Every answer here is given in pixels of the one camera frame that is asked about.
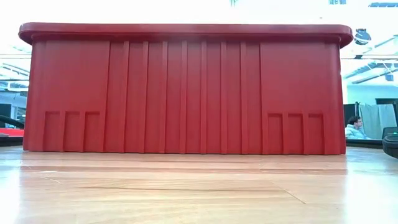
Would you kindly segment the red ribbed plastic bin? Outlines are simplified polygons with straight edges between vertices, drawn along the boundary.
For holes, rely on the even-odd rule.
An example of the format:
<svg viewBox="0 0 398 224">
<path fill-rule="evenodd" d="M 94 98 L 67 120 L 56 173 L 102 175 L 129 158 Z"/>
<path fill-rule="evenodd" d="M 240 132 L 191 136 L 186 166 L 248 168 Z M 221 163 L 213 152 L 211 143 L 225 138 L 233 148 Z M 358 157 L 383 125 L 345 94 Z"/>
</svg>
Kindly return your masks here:
<svg viewBox="0 0 398 224">
<path fill-rule="evenodd" d="M 30 22 L 24 149 L 344 154 L 344 25 Z"/>
</svg>

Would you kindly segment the person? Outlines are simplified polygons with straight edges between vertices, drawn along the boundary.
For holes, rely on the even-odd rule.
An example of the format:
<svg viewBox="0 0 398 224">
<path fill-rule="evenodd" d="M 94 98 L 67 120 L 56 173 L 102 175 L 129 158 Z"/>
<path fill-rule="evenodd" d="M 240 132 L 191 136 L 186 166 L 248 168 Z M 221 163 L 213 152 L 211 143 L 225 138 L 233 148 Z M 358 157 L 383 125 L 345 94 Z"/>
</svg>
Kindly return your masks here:
<svg viewBox="0 0 398 224">
<path fill-rule="evenodd" d="M 370 140 L 363 130 L 363 123 L 359 116 L 352 116 L 345 127 L 345 138 L 356 140 Z"/>
</svg>

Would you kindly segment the pale green curtain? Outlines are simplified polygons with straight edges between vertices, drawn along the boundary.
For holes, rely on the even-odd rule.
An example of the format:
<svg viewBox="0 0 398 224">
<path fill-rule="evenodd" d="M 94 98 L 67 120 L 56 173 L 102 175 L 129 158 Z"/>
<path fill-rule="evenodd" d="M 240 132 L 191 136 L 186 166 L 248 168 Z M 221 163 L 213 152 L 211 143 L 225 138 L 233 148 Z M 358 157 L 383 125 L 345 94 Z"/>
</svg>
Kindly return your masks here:
<svg viewBox="0 0 398 224">
<path fill-rule="evenodd" d="M 363 130 L 371 139 L 382 139 L 384 128 L 397 127 L 394 105 L 359 104 L 359 116 L 363 122 Z"/>
</svg>

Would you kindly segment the black computer monitor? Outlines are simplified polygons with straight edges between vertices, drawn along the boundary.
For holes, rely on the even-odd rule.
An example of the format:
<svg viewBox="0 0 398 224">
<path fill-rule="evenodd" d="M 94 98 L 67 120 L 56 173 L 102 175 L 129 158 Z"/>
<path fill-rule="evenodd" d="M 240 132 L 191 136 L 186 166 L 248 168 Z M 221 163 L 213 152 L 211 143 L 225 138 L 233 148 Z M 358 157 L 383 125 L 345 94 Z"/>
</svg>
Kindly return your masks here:
<svg viewBox="0 0 398 224">
<path fill-rule="evenodd" d="M 9 103 L 0 103 L 0 121 L 11 119 L 12 105 Z"/>
</svg>

